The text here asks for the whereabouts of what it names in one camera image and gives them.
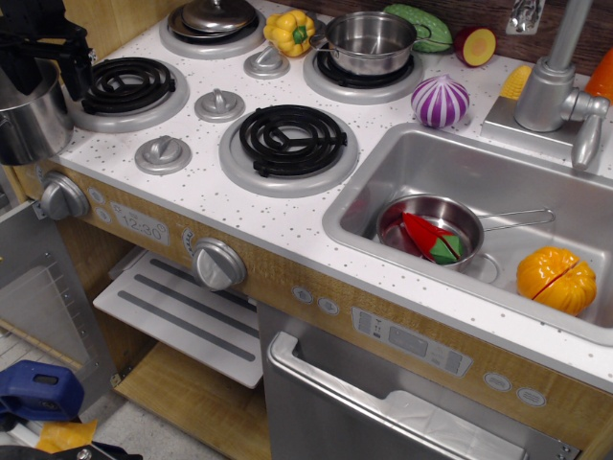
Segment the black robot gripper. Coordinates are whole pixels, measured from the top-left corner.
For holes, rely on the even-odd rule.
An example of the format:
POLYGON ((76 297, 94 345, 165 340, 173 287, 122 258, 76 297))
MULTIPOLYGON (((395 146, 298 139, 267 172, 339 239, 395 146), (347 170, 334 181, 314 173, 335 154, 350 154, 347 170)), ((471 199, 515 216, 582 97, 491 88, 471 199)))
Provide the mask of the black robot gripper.
POLYGON ((30 95, 42 82, 34 57, 16 49, 34 50, 43 39, 60 39, 57 63, 73 101, 82 99, 93 83, 92 52, 81 26, 65 17, 61 0, 7 0, 1 2, 1 68, 15 88, 30 95))

